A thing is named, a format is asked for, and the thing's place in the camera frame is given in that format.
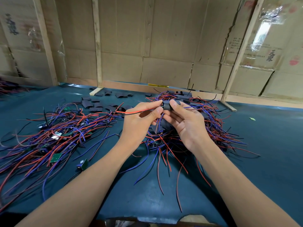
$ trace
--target workbench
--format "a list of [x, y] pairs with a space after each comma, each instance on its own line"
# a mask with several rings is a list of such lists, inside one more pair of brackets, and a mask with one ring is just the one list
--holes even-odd
[[[131, 92], [133, 97], [118, 99], [117, 92], [123, 90], [103, 89], [112, 91], [111, 96], [92, 96], [99, 99], [104, 105], [116, 103], [120, 105], [135, 106], [139, 101], [145, 101], [145, 94]], [[82, 96], [89, 96], [89, 88], [71, 87], [68, 85], [51, 87], [41, 91], [19, 93], [19, 96], [4, 96], [0, 101], [0, 136], [13, 132], [24, 126], [27, 121], [17, 119], [37, 119], [43, 113], [51, 111], [58, 104], [81, 100]], [[220, 109], [224, 109], [218, 102], [214, 102]], [[222, 117], [231, 116], [224, 120], [224, 128], [230, 133], [237, 134], [242, 141], [247, 143], [247, 150], [260, 154], [256, 159], [229, 156], [229, 159], [254, 183], [263, 193], [285, 210], [299, 225], [303, 225], [303, 153], [301, 143], [301, 130], [303, 127], [302, 109], [277, 108], [250, 104], [230, 103], [237, 108], [237, 112], [223, 114]], [[39, 122], [32, 122], [22, 131], [29, 135], [37, 132]], [[118, 121], [109, 134], [120, 133], [123, 121]], [[97, 140], [88, 141], [86, 148], [91, 147]], [[107, 139], [102, 148], [97, 152], [94, 162], [102, 158], [118, 141], [118, 136]], [[89, 158], [90, 150], [83, 158]], [[73, 156], [85, 152], [85, 148], [78, 148]], [[243, 156], [250, 156], [241, 151]], [[146, 156], [146, 148], [140, 146], [135, 155]], [[118, 174], [99, 210], [97, 219], [129, 218], [135, 217], [139, 221], [153, 223], [175, 224], [182, 217], [195, 214], [203, 215], [210, 223], [220, 226], [232, 226], [234, 222], [220, 195], [211, 189], [202, 179], [194, 162], [187, 161], [189, 174], [181, 172], [178, 193], [183, 212], [180, 211], [176, 199], [176, 180], [180, 164], [171, 159], [172, 172], [164, 164], [160, 164], [159, 177], [164, 195], [161, 193], [156, 173], [156, 164], [149, 173], [136, 185], [136, 179], [150, 165], [155, 153], [150, 153], [149, 158], [138, 168]], [[64, 183], [76, 172], [78, 160], [69, 160], [63, 170], [50, 179], [46, 184], [47, 197], [55, 194]], [[141, 158], [130, 156], [122, 166], [126, 170], [136, 165]], [[3, 191], [16, 183], [9, 181]], [[29, 196], [22, 196], [15, 201], [7, 212], [28, 214], [43, 202], [41, 187]]]

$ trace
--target person's left hand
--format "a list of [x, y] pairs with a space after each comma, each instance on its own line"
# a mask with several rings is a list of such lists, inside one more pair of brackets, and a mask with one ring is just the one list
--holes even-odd
[[120, 137], [121, 142], [129, 145], [132, 152], [134, 152], [149, 129], [151, 124], [156, 125], [154, 121], [161, 117], [163, 108], [160, 107], [162, 100], [150, 102], [150, 103], [139, 103], [136, 107], [128, 109], [126, 112], [136, 112], [146, 109], [155, 108], [155, 110], [144, 111], [142, 113], [124, 116], [123, 131]]

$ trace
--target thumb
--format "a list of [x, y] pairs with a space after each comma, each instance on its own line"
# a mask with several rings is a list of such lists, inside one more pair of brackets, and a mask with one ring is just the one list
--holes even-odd
[[190, 118], [191, 112], [183, 108], [181, 105], [177, 104], [173, 99], [169, 101], [169, 104], [174, 109], [176, 113], [180, 115], [183, 119]]
[[161, 117], [161, 113], [163, 112], [162, 107], [157, 107], [155, 110], [153, 110], [148, 116], [146, 116], [146, 120], [150, 121], [152, 123], [156, 118]]

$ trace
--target pile of wires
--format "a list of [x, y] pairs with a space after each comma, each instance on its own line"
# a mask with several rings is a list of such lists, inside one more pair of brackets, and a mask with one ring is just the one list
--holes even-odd
[[19, 84], [0, 79], [0, 95], [8, 95], [9, 93], [18, 93], [21, 91], [28, 91], [28, 89]]
[[[238, 135], [228, 133], [228, 130], [223, 130], [223, 120], [225, 118], [220, 118], [221, 114], [228, 113], [223, 112], [224, 110], [219, 110], [218, 107], [216, 107], [212, 102], [206, 101], [204, 99], [195, 98], [192, 97], [192, 94], [189, 92], [183, 93], [181, 92], [173, 92], [173, 91], [165, 91], [161, 92], [157, 97], [147, 97], [147, 101], [157, 101], [157, 100], [163, 100], [163, 107], [165, 103], [169, 103], [169, 100], [174, 99], [176, 101], [182, 101], [185, 104], [188, 105], [186, 108], [191, 108], [199, 111], [203, 116], [205, 120], [205, 127], [208, 132], [209, 137], [214, 141], [215, 144], [222, 150], [224, 153], [232, 153], [236, 156], [241, 156], [237, 150], [246, 151], [252, 154], [252, 158], [259, 157], [260, 155], [255, 154], [253, 152], [247, 151], [245, 149], [235, 147], [236, 146], [246, 146], [245, 143], [239, 141], [240, 138], [238, 138]], [[156, 152], [155, 157], [153, 158], [152, 163], [149, 165], [149, 167], [142, 173], [142, 175], [135, 181], [134, 184], [136, 184], [138, 181], [140, 181], [144, 176], [146, 175], [146, 172], [150, 169], [150, 167], [154, 164], [156, 157], [158, 156], [158, 163], [157, 163], [157, 177], [158, 177], [158, 183], [160, 190], [162, 194], [164, 194], [161, 183], [159, 180], [159, 164], [160, 160], [162, 159], [164, 164], [169, 168], [170, 171], [172, 171], [171, 166], [169, 164], [169, 156], [175, 158], [181, 165], [181, 168], [179, 170], [179, 174], [177, 177], [177, 185], [176, 185], [176, 197], [177, 201], [180, 207], [180, 210], [182, 212], [181, 204], [179, 201], [178, 196], [178, 180], [180, 176], [180, 172], [182, 168], [184, 171], [188, 174], [187, 169], [184, 166], [184, 162], [186, 161], [187, 157], [191, 155], [191, 153], [185, 148], [184, 144], [182, 143], [178, 133], [176, 130], [163, 119], [163, 115], [161, 118], [157, 119], [157, 125], [150, 126], [149, 131], [146, 135], [146, 139], [142, 142], [146, 145], [147, 148], [147, 157], [140, 162], [138, 165], [129, 168], [123, 172], [127, 172], [130, 170], [133, 170], [137, 168], [138, 166], [142, 165], [148, 158], [151, 151]], [[183, 155], [182, 161], [179, 160], [179, 158], [176, 156]], [[212, 187], [211, 183], [207, 181], [203, 168], [201, 164], [196, 159], [196, 165], [197, 168], [203, 177], [203, 179], [206, 181], [206, 183]]]
[[[40, 132], [24, 136], [19, 135], [20, 132], [15, 134], [12, 138], [16, 139], [17, 145], [14, 146], [4, 146], [5, 142], [12, 138], [0, 142], [0, 175], [6, 176], [0, 185], [0, 212], [25, 192], [28, 195], [39, 188], [39, 185], [42, 185], [43, 199], [46, 200], [44, 190], [47, 180], [62, 170], [77, 147], [85, 147], [85, 142], [101, 135], [107, 127], [112, 127], [117, 119], [122, 119], [120, 114], [112, 111], [85, 115], [75, 103], [58, 105], [52, 112], [43, 110], [40, 115], [42, 118], [26, 119], [42, 121], [43, 123], [38, 125]], [[88, 160], [90, 161], [104, 141], [114, 135], [117, 134], [109, 135], [107, 131], [102, 139], [75, 159], [97, 146]], [[79, 169], [83, 164], [87, 167], [87, 163], [80, 163]], [[18, 182], [2, 193], [8, 181], [16, 179]]]

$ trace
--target person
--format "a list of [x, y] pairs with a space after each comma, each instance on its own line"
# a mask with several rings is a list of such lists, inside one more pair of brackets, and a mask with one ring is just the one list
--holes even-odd
[[116, 145], [100, 160], [51, 196], [16, 226], [89, 226], [127, 158], [138, 148], [150, 124], [163, 118], [174, 126], [213, 181], [238, 227], [299, 226], [286, 212], [255, 187], [210, 139], [202, 114], [170, 101], [173, 111], [163, 111], [162, 101], [139, 103], [128, 111]]

